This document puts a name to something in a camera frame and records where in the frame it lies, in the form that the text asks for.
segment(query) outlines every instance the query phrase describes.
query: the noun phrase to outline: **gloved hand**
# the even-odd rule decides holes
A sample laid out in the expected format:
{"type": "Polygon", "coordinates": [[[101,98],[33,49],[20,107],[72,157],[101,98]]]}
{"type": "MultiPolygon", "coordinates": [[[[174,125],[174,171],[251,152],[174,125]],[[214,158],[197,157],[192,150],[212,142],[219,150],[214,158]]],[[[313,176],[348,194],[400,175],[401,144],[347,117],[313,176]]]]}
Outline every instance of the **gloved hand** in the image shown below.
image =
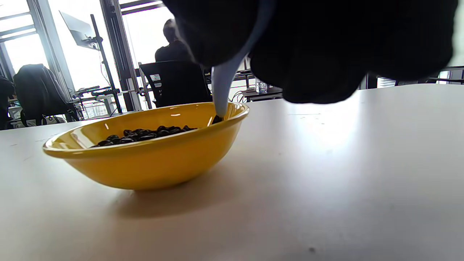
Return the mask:
{"type": "MultiPolygon", "coordinates": [[[[284,1],[249,54],[262,81],[294,103],[348,98],[367,72],[396,80],[436,73],[452,56],[458,0],[284,1]]],[[[164,0],[195,60],[232,58],[256,22],[258,0],[164,0]]]]}

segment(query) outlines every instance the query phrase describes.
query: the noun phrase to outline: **bowl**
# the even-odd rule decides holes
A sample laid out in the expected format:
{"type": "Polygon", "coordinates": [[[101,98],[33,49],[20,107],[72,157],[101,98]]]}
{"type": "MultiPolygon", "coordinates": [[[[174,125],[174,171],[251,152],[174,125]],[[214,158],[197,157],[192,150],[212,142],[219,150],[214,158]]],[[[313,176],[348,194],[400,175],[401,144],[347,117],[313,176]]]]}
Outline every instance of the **bowl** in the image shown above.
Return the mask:
{"type": "Polygon", "coordinates": [[[45,142],[46,154],[64,159],[88,178],[121,189],[160,189],[208,171],[229,151],[249,108],[229,103],[225,120],[211,124],[213,103],[141,111],[80,126],[45,142]],[[90,148],[123,130],[188,125],[198,128],[167,137],[90,148]]]}

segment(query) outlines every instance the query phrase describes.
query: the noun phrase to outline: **person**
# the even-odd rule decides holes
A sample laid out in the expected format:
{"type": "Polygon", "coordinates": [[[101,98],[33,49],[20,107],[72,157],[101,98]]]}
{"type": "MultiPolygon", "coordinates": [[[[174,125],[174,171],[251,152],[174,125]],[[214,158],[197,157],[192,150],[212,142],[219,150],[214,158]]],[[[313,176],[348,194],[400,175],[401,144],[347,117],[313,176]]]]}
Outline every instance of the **person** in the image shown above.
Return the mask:
{"type": "Polygon", "coordinates": [[[11,118],[8,116],[8,99],[14,94],[14,84],[0,75],[0,130],[6,129],[11,118]]]}
{"type": "Polygon", "coordinates": [[[192,61],[187,46],[176,36],[174,19],[168,19],[166,21],[163,27],[163,34],[169,44],[156,51],[156,62],[192,61]]]}

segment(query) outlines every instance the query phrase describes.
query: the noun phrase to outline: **office chair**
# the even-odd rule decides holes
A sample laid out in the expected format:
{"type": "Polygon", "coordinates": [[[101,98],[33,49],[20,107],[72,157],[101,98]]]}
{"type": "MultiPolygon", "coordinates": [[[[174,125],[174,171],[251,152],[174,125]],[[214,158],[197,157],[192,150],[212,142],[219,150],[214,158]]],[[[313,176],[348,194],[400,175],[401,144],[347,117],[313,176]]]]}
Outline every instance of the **office chair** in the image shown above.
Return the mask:
{"type": "Polygon", "coordinates": [[[198,64],[166,61],[140,65],[140,69],[147,76],[157,108],[213,100],[198,64]]]}

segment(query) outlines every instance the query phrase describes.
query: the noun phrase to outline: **white table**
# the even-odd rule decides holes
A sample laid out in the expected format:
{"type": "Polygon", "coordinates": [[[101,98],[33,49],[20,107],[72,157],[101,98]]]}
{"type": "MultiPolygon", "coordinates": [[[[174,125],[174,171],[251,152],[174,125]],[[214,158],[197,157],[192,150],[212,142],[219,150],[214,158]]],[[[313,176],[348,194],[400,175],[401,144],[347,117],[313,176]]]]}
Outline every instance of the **white table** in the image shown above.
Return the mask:
{"type": "Polygon", "coordinates": [[[104,187],[41,152],[82,123],[1,131],[2,260],[464,259],[464,87],[250,108],[214,169],[158,192],[104,187]]]}

